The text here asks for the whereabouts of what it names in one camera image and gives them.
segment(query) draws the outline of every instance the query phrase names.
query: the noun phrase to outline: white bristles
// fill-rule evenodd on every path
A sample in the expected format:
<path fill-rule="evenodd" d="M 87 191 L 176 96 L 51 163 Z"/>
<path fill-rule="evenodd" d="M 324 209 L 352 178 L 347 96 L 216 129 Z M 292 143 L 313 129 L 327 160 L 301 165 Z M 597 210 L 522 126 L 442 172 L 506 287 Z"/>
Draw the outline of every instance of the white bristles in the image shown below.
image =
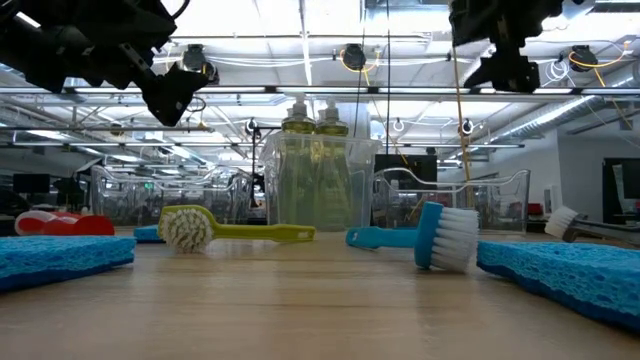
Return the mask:
<path fill-rule="evenodd" d="M 431 265 L 465 272 L 479 236 L 478 212 L 463 209 L 442 209 L 436 236 L 433 239 Z"/>
<path fill-rule="evenodd" d="M 158 226 L 167 245 L 182 253 L 201 251 L 214 235 L 207 216 L 196 209 L 163 213 Z"/>
<path fill-rule="evenodd" d="M 544 228 L 544 232 L 562 239 L 564 233 L 569 229 L 571 222 L 573 222 L 576 216 L 578 216 L 577 212 L 563 206 L 551 214 L 551 217 L 547 221 L 547 226 Z"/>

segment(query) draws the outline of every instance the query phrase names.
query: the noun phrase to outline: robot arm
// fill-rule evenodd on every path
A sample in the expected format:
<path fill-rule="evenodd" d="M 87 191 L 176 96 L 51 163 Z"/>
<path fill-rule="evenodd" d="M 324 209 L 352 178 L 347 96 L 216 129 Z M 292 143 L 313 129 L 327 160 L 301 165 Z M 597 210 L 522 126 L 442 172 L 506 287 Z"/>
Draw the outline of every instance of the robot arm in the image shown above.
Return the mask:
<path fill-rule="evenodd" d="M 207 76 L 176 65 L 165 75 L 151 70 L 152 49 L 160 50 L 176 30 L 160 0 L 8 0 L 0 5 L 0 30 L 0 62 L 28 82 L 55 93 L 67 77 L 119 89 L 133 82 L 165 126 L 175 126 L 193 93 L 208 83 Z"/>

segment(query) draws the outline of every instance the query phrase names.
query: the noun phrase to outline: yellow brush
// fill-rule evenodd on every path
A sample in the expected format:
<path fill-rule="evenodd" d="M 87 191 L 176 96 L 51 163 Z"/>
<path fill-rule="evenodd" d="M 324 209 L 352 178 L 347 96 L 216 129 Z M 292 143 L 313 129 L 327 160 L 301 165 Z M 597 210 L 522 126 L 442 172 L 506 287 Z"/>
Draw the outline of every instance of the yellow brush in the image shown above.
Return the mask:
<path fill-rule="evenodd" d="M 222 225 L 216 222 L 209 210 L 198 205 L 166 206 L 158 224 L 158 235 L 185 253 L 201 251 L 216 238 L 295 243 L 312 241 L 315 233 L 312 226 Z"/>

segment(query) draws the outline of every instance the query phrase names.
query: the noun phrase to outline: clear plastic bin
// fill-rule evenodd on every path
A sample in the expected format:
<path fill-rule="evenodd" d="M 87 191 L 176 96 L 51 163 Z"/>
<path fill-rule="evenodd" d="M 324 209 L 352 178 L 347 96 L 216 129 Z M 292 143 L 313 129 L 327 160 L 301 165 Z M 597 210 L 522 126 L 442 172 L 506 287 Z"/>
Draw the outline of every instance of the clear plastic bin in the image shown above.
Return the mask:
<path fill-rule="evenodd" d="M 411 176 L 419 189 L 398 189 L 398 173 Z M 383 228 L 417 227 L 425 202 L 447 207 L 475 209 L 482 233 L 521 234 L 527 227 L 529 170 L 511 177 L 468 183 L 434 183 L 418 179 L 411 171 L 392 168 L 379 171 L 373 183 L 373 220 Z"/>
<path fill-rule="evenodd" d="M 164 206 L 200 205 L 224 224 L 244 224 L 250 206 L 251 176 L 217 167 L 190 179 L 140 177 L 91 168 L 91 208 L 116 226 L 158 223 Z"/>
<path fill-rule="evenodd" d="M 344 231 L 370 223 L 375 154 L 380 141 L 278 133 L 267 138 L 269 224 Z"/>

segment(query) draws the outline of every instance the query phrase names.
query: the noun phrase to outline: cleaning brush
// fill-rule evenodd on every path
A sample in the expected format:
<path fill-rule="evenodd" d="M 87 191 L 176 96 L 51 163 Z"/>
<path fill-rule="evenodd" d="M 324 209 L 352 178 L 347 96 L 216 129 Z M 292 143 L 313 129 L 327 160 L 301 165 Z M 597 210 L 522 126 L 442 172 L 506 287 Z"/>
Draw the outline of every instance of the cleaning brush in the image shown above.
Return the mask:
<path fill-rule="evenodd" d="M 166 243 L 183 253 L 203 250 L 216 238 L 276 242 L 312 241 L 316 229 L 298 225 L 222 225 L 202 206 L 165 206 L 160 215 L 158 235 Z"/>
<path fill-rule="evenodd" d="M 479 221 L 475 210 L 446 208 L 426 203 L 417 229 L 353 228 L 348 245 L 413 248 L 416 265 L 464 272 L 478 241 Z"/>
<path fill-rule="evenodd" d="M 446 208 L 428 202 L 418 224 L 414 259 L 422 268 L 464 272 L 476 249 L 479 236 L 478 212 Z"/>
<path fill-rule="evenodd" d="M 583 234 L 616 239 L 633 246 L 640 246 L 640 227 L 588 221 L 586 215 L 564 206 L 551 214 L 544 231 L 565 242 L 574 242 L 580 234 Z"/>

